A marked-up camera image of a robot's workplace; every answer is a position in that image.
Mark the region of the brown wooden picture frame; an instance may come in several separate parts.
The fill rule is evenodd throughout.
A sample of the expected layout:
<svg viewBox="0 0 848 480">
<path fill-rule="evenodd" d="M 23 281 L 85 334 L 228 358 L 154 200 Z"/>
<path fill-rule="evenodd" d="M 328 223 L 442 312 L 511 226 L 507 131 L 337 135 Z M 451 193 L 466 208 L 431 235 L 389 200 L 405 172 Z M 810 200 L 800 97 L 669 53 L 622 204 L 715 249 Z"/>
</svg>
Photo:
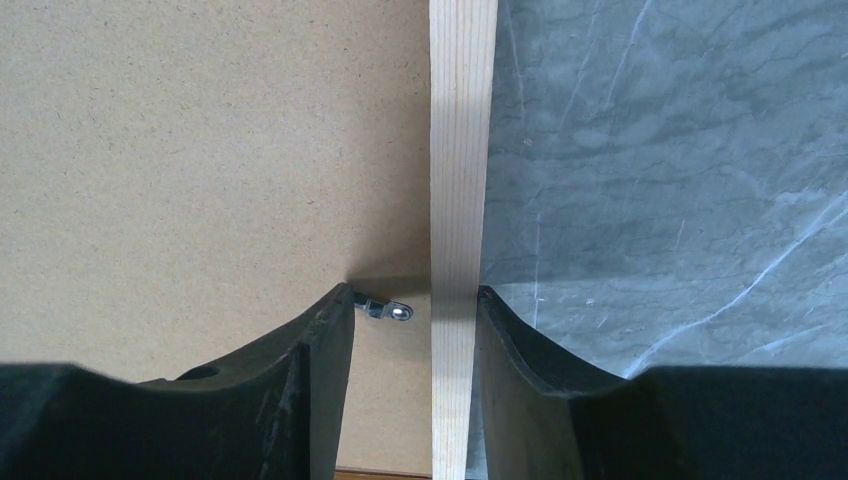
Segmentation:
<svg viewBox="0 0 848 480">
<path fill-rule="evenodd" d="M 428 4 L 428 272 L 389 273 L 392 252 L 345 276 L 376 298 L 430 298 L 432 479 L 466 476 L 497 14 L 495 1 Z"/>
</svg>

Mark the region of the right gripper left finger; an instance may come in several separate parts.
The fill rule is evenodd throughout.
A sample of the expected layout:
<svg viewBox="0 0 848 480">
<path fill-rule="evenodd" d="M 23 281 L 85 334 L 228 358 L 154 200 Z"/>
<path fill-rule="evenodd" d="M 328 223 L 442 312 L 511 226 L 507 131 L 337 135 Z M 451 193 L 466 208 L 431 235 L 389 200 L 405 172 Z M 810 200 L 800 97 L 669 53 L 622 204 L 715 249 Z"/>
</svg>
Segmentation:
<svg viewBox="0 0 848 480">
<path fill-rule="evenodd" d="M 1 368 L 5 479 L 330 479 L 349 380 L 353 291 L 176 379 L 70 363 Z"/>
</svg>

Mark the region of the brown fibreboard backing board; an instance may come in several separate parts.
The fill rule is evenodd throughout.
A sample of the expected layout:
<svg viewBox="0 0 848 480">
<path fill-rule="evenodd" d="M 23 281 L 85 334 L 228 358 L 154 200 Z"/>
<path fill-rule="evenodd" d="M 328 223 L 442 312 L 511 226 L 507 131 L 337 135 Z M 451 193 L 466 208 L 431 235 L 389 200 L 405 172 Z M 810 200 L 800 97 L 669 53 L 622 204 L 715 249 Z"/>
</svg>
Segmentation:
<svg viewBox="0 0 848 480">
<path fill-rule="evenodd" d="M 431 465 L 424 1 L 5 1 L 1 358 L 175 377 L 341 281 L 338 463 Z"/>
</svg>

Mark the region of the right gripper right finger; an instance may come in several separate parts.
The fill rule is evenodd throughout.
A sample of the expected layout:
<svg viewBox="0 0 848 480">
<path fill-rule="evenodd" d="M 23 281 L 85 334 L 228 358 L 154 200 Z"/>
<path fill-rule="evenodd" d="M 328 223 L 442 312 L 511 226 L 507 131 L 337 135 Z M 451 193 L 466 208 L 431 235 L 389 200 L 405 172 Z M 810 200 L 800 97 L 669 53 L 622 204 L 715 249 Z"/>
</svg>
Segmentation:
<svg viewBox="0 0 848 480">
<path fill-rule="evenodd" d="M 843 479 L 843 369 L 662 366 L 627 380 L 490 287 L 476 346 L 492 479 Z"/>
</svg>

